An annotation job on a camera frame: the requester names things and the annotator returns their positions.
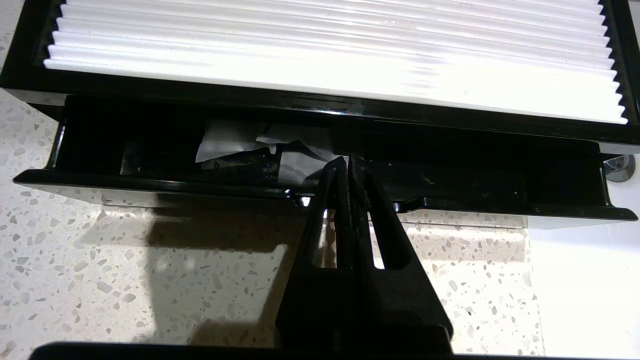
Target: terrazzo countertop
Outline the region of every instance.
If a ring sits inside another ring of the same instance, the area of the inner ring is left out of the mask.
[[[0,63],[20,10],[0,0]],[[0,359],[51,341],[273,346],[303,217],[110,208],[12,183],[57,123],[0,90]],[[455,352],[543,355],[521,229],[405,224]]]

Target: speckled countertop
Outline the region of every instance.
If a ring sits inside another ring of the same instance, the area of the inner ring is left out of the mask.
[[[0,63],[20,10],[0,0]],[[58,340],[268,347],[304,218],[109,208],[12,183],[57,123],[0,90],[0,359]],[[456,352],[543,355],[527,233],[406,224]]]

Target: pleated filter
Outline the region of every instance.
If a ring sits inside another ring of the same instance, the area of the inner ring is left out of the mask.
[[[67,0],[48,69],[626,124],[597,0]]]

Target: white pleated filter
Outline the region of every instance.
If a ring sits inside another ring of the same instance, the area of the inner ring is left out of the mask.
[[[48,69],[626,124],[597,0],[67,0]]]

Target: white surface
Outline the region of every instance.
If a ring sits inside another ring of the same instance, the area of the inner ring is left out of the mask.
[[[608,184],[640,214],[640,174]],[[640,358],[640,222],[529,233],[547,355]]]
[[[593,1],[68,0],[50,69],[626,124]]]

